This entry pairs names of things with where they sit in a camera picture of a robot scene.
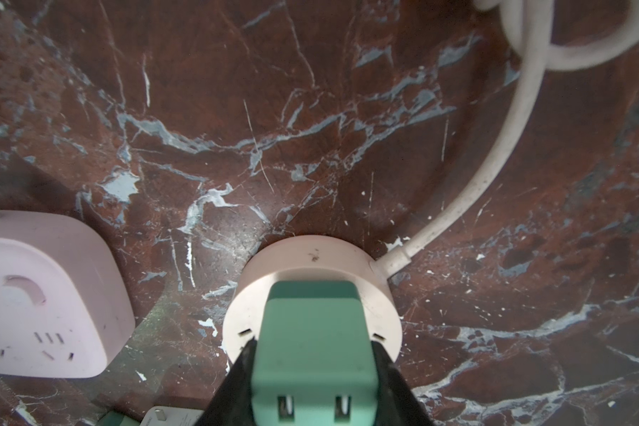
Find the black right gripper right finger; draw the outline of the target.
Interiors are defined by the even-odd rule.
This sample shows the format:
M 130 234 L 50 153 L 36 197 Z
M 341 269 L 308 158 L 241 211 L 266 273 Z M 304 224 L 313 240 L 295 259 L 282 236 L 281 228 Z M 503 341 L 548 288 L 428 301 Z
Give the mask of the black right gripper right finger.
M 383 345 L 376 341 L 371 344 L 378 377 L 374 426 L 433 426 Z

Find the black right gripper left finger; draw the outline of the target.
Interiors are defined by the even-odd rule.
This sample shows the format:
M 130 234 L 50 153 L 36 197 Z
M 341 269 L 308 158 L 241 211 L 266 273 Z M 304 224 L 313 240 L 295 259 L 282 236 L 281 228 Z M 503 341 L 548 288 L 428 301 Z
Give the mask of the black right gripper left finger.
M 256 424 L 252 408 L 251 386 L 256 349 L 256 339 L 246 343 L 209 406 L 195 422 L 196 426 L 254 426 Z

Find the green USB charger plug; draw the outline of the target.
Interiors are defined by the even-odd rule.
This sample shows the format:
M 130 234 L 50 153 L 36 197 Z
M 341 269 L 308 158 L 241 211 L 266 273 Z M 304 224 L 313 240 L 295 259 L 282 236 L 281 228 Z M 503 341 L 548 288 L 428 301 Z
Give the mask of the green USB charger plug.
M 277 282 L 251 379 L 258 425 L 372 425 L 378 374 L 357 287 Z

